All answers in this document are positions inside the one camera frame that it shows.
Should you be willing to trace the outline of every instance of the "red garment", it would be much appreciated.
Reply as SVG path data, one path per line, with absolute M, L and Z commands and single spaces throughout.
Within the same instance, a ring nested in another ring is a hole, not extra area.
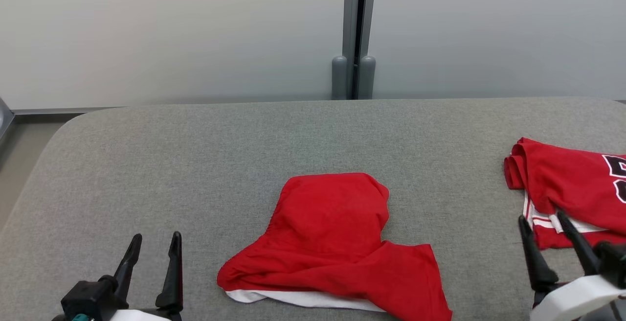
M 510 189 L 527 192 L 524 215 L 540 249 L 568 248 L 557 208 L 595 245 L 626 243 L 626 155 L 564 149 L 521 138 L 505 158 Z
M 449 321 L 430 245 L 380 241 L 387 198 L 387 188 L 364 173 L 289 179 L 266 233 L 225 263 L 217 284 L 243 302 L 269 297 Z

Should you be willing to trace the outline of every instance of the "folded red jersey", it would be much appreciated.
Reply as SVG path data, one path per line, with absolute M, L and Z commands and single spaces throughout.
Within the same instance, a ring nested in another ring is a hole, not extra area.
M 363 173 L 289 179 L 268 230 L 217 274 L 229 297 L 449 321 L 430 245 L 380 241 L 389 191 Z
M 540 249 L 568 248 L 556 216 L 565 211 L 595 245 L 626 242 L 626 155 L 564 149 L 521 138 L 505 158 L 510 189 L 525 189 L 523 214 Z

